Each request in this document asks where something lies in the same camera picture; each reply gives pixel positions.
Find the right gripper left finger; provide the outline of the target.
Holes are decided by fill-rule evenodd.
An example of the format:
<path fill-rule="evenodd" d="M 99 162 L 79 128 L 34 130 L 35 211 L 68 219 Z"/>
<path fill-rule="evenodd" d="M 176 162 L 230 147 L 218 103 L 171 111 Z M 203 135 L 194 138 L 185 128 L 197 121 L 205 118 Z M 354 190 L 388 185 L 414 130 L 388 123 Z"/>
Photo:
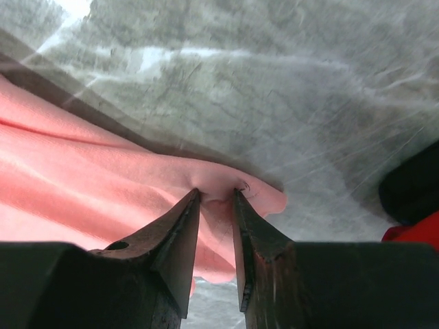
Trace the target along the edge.
<path fill-rule="evenodd" d="M 200 221 L 200 192 L 135 233 L 91 254 L 141 275 L 136 289 L 146 303 L 147 328 L 179 328 L 187 317 Z"/>

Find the pink t shirt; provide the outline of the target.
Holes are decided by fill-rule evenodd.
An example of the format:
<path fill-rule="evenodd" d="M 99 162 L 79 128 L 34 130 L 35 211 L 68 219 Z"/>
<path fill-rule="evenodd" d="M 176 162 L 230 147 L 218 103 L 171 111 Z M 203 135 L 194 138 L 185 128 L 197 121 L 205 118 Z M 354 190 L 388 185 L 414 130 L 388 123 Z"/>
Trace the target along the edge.
<path fill-rule="evenodd" d="M 237 169 L 155 154 L 1 80 L 1 239 L 101 249 L 200 192 L 194 277 L 235 277 L 233 192 L 265 217 L 287 197 Z"/>

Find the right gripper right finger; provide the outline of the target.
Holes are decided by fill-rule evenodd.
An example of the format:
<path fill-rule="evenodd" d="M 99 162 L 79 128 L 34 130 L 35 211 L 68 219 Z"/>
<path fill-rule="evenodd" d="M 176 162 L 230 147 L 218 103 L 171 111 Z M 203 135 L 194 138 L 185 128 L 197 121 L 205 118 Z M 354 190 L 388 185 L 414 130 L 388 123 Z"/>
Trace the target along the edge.
<path fill-rule="evenodd" d="M 239 310 L 247 328 L 297 328 L 298 300 L 291 239 L 234 191 L 233 243 Z"/>

